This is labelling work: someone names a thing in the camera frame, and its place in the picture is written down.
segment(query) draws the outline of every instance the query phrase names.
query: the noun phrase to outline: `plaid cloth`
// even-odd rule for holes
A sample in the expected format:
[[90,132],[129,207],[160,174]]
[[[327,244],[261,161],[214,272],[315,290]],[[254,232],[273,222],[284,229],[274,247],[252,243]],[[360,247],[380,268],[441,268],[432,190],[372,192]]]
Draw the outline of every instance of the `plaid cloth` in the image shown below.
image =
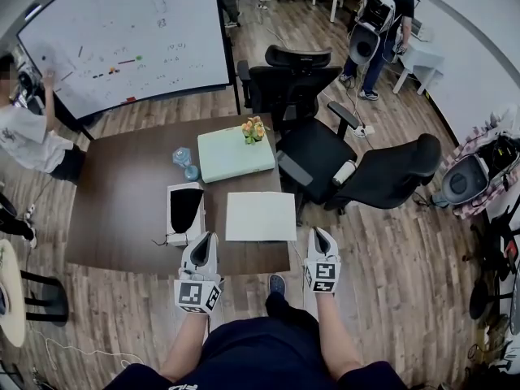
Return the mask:
[[[448,171],[457,163],[459,163],[467,154],[475,153],[479,147],[477,146],[477,140],[485,136],[487,133],[488,131],[486,129],[480,130],[477,127],[474,127],[473,132],[466,138],[466,143],[464,145],[459,145],[453,151],[453,153],[447,156],[440,164],[439,173],[441,177],[444,178]],[[519,176],[519,167],[515,167],[508,175],[505,176],[509,182],[509,187],[518,182]],[[453,213],[461,219],[466,219],[468,217],[478,215],[504,192],[505,186],[503,179],[500,178],[500,180],[492,180],[483,193],[473,198],[469,202],[455,206],[453,208]]]

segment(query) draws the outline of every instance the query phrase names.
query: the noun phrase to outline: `flower bouquet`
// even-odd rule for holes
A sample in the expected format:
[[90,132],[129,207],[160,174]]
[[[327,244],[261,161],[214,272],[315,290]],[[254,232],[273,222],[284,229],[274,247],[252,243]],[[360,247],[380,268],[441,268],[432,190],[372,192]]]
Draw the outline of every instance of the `flower bouquet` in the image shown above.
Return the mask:
[[247,123],[242,124],[242,134],[244,134],[245,137],[245,144],[254,145],[257,141],[263,139],[266,135],[266,129],[270,130],[263,125],[260,117],[253,117]]

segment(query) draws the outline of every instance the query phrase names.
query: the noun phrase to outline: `black t-shirt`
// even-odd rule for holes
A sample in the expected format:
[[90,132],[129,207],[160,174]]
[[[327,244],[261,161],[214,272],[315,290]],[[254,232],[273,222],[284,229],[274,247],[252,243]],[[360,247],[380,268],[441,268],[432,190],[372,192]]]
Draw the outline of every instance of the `black t-shirt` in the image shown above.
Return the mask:
[[[403,17],[411,17],[414,18],[414,12],[415,12],[415,1],[414,0],[395,0],[396,2],[396,23],[393,24],[393,26],[388,30],[388,39],[389,41],[395,41],[397,30],[399,29],[399,25],[401,24],[401,21]],[[384,40],[385,36],[384,34],[381,35],[381,39]]]
[[387,362],[376,362],[335,382],[319,342],[276,318],[224,324],[211,332],[198,367],[177,383],[141,364],[128,366],[105,390],[406,390]]

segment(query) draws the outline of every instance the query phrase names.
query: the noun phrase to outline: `black hair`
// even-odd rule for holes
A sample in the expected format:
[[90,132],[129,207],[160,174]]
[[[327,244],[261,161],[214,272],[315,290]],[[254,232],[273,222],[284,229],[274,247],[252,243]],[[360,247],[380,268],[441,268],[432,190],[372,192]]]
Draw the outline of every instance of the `black hair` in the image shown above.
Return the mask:
[[11,70],[11,65],[15,65],[15,59],[11,54],[4,54],[0,58],[0,80],[8,80],[9,79],[9,71]]

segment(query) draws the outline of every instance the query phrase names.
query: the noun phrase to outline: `backpack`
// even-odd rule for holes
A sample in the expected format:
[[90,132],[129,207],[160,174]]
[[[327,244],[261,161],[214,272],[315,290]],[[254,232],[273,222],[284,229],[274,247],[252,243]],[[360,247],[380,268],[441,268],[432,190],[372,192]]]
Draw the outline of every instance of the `backpack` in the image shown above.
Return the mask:
[[361,0],[356,22],[364,23],[377,34],[386,32],[400,18],[396,17],[396,0]]

